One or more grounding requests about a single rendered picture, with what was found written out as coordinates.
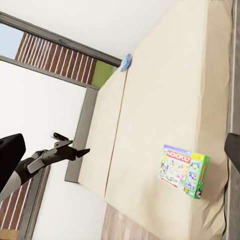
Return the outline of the board game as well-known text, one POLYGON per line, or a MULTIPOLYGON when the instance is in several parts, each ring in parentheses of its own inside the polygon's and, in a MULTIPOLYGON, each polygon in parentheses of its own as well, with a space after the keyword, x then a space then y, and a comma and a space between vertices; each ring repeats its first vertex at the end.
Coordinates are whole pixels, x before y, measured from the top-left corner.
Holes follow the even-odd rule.
POLYGON ((123 59, 123 61, 121 61, 121 65, 120 65, 120 72, 124 72, 125 69, 130 65, 131 62, 131 54, 127 54, 127 56, 123 59))
POLYGON ((210 159, 210 156, 165 144, 156 176, 200 200, 210 159))

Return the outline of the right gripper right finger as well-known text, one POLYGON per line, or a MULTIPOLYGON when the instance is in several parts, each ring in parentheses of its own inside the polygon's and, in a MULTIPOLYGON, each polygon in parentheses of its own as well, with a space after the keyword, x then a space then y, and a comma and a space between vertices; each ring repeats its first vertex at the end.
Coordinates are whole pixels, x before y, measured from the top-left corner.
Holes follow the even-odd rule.
POLYGON ((240 174, 240 135, 228 133, 224 151, 240 174))

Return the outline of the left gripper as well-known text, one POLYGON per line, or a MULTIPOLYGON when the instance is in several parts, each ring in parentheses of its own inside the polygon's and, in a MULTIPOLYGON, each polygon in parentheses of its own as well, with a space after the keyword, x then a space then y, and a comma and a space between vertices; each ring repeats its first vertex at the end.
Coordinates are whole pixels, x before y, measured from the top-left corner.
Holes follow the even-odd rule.
POLYGON ((75 161, 91 151, 90 148, 77 150, 71 147, 73 140, 64 140, 54 143, 54 148, 48 151, 48 158, 54 164, 63 160, 75 161))

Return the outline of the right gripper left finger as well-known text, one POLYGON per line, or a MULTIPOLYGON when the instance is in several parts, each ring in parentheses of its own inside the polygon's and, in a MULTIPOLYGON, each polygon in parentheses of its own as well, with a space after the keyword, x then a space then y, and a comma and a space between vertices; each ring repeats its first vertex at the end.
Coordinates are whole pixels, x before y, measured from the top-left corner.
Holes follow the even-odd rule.
POLYGON ((0 138, 0 193, 26 153, 22 133, 0 138))

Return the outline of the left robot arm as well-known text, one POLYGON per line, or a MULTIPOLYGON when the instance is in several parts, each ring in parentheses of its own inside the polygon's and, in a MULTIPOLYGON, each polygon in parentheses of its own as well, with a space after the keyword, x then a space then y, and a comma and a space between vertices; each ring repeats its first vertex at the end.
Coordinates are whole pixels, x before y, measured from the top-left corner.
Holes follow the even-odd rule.
POLYGON ((64 135, 55 131, 50 133, 50 137, 57 140, 57 142, 54 143, 54 148, 51 150, 37 150, 31 157, 20 161, 0 193, 0 203, 38 174, 43 167, 66 159, 75 161, 76 157, 81 158, 91 151, 90 148, 83 150, 72 148, 71 144, 73 143, 73 140, 69 140, 64 135))

